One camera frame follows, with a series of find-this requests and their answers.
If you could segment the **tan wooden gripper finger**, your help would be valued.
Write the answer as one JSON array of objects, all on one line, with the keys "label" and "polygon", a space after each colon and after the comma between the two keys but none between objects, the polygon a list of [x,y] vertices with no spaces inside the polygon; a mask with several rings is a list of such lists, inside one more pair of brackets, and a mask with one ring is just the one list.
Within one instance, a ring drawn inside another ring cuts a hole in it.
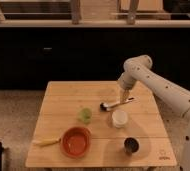
[{"label": "tan wooden gripper finger", "polygon": [[120,102],[124,103],[129,98],[130,92],[128,90],[120,90]]}]

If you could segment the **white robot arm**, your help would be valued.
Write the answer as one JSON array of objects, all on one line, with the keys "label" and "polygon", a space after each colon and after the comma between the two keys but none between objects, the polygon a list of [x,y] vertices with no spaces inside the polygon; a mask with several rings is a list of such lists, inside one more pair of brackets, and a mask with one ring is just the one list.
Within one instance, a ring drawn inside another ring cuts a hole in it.
[{"label": "white robot arm", "polygon": [[135,83],[140,81],[177,114],[185,117],[188,120],[187,139],[180,166],[181,171],[190,171],[190,91],[152,72],[152,65],[148,55],[129,58],[124,62],[124,72],[118,79],[120,101],[124,102]]}]

